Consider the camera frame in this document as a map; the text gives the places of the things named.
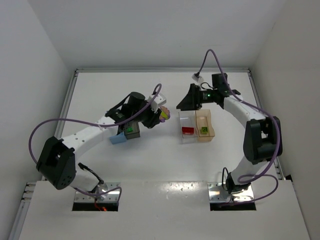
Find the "tan lego brick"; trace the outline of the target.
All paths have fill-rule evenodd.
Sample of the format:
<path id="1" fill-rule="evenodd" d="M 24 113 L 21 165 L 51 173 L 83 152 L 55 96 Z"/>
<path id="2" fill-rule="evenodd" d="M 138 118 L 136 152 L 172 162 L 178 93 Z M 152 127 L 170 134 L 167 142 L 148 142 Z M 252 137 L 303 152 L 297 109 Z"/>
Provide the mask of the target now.
<path id="1" fill-rule="evenodd" d="M 170 111 L 169 110 L 163 110 L 164 114 L 169 116 L 170 115 Z"/>

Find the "lime green lego brick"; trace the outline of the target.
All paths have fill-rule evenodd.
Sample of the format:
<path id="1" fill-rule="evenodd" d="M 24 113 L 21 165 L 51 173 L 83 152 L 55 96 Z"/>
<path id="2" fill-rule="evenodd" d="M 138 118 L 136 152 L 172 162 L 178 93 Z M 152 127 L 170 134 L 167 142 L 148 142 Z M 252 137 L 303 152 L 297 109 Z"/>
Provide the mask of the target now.
<path id="1" fill-rule="evenodd" d="M 201 128 L 200 128 L 200 134 L 201 135 L 206 135 L 206 136 L 208 136 L 209 135 L 209 128 L 207 127 L 207 126 L 202 126 Z"/>

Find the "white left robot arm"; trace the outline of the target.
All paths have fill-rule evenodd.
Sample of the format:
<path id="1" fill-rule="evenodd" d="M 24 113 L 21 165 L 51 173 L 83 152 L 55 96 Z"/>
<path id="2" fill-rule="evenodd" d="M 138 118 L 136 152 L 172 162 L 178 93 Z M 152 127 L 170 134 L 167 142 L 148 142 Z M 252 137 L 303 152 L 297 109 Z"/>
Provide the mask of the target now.
<path id="1" fill-rule="evenodd" d="M 88 127 L 67 137 L 47 139 L 36 169 L 57 190 L 72 187 L 96 198 L 107 194 L 107 190 L 102 189 L 104 180 L 80 162 L 81 156 L 101 142 L 124 138 L 127 128 L 135 123 L 151 129 L 164 122 L 161 114 L 166 102 L 161 93 L 153 92 L 145 98 L 139 92 L 131 92 L 97 122 L 90 122 Z"/>

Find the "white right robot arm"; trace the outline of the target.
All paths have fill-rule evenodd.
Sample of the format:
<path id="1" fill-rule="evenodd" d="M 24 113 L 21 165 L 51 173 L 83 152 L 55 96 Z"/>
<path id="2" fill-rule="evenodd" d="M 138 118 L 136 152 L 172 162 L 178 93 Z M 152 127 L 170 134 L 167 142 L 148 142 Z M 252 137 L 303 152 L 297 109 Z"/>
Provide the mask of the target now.
<path id="1" fill-rule="evenodd" d="M 240 192 L 251 182 L 264 176 L 283 152 L 281 123 L 259 107 L 246 102 L 241 93 L 231 89 L 226 73 L 212 74 L 212 85 L 203 88 L 200 73 L 192 77 L 182 101 L 176 106 L 180 111 L 200 111 L 203 104 L 215 103 L 235 117 L 244 127 L 243 158 L 238 166 L 228 172 L 223 187 L 231 193 Z"/>

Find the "red lego brick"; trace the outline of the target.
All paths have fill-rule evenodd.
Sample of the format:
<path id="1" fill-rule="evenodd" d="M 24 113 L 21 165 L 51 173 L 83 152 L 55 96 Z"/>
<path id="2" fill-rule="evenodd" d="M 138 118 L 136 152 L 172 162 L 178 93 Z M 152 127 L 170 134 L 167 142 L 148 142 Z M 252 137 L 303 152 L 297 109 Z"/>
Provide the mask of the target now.
<path id="1" fill-rule="evenodd" d="M 189 126 L 182 126 L 181 131 L 183 135 L 193 136 L 195 134 L 195 128 Z"/>

